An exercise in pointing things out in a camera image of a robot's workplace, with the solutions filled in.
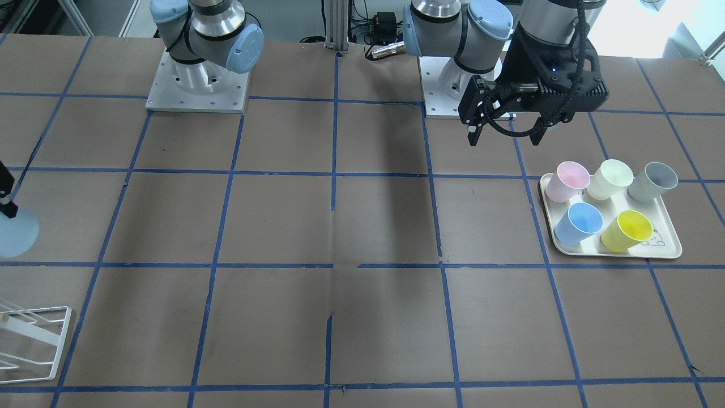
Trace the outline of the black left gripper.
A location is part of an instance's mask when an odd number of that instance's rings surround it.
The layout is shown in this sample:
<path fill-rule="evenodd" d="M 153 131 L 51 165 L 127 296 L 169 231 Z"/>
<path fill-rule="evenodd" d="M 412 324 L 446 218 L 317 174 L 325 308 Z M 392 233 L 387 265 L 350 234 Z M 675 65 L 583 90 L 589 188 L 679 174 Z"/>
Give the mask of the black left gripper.
<path fill-rule="evenodd" d="M 583 42 L 582 53 L 578 34 L 573 25 L 573 39 L 551 45 L 522 25 L 515 29 L 495 84 L 487 85 L 474 75 L 460 101 L 458 114 L 468 126 L 471 147 L 478 145 L 487 123 L 486 100 L 491 101 L 492 119 L 504 113 L 539 113 L 531 135 L 531 143 L 539 145 L 549 128 L 569 122 L 576 113 L 593 112 L 609 99 L 598 54 L 589 40 Z"/>

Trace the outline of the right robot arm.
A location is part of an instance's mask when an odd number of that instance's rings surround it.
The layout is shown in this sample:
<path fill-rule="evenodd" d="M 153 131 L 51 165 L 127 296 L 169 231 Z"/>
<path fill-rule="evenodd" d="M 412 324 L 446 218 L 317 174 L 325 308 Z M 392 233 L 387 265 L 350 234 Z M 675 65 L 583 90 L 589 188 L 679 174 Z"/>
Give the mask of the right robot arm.
<path fill-rule="evenodd" d="M 42 113 L 61 118 L 44 131 L 39 112 L 26 113 L 3 95 L 2 157 L 20 144 L 28 162 L 40 155 L 43 169 L 120 172 L 146 103 L 156 118 L 143 169 L 221 169 L 261 57 L 262 29 L 239 1 L 153 1 L 150 11 L 161 34 L 152 46 L 161 52 L 156 68 L 145 47 L 125 40 L 101 54 L 88 40 L 11 39 L 2 51 L 2 91 L 28 108 L 38 96 Z M 80 64 L 88 47 L 92 70 Z"/>

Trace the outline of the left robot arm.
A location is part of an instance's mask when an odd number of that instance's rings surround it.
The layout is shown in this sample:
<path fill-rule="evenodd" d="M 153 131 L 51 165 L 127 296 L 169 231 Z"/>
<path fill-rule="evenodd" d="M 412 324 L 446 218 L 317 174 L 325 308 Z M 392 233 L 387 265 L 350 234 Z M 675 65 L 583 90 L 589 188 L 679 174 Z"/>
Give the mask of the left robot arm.
<path fill-rule="evenodd" d="M 524 1 L 516 19 L 500 1 L 412 1 L 404 9 L 402 40 L 365 56 L 447 58 L 443 83 L 453 86 L 471 146 L 484 126 L 536 146 L 549 128 L 609 98 L 588 39 L 604 5 Z"/>

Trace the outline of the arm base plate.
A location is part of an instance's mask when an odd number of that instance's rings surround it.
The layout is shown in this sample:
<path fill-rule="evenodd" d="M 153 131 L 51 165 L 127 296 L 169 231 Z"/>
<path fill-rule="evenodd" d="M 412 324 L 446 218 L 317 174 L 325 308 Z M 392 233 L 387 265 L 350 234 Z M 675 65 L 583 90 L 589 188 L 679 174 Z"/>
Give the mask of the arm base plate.
<path fill-rule="evenodd" d="M 167 113 L 243 114 L 249 73 L 233 73 L 210 61 L 185 65 L 163 52 L 146 108 Z"/>
<path fill-rule="evenodd" d="M 458 119 L 460 100 L 472 74 L 448 57 L 419 57 L 419 69 L 425 116 Z"/>

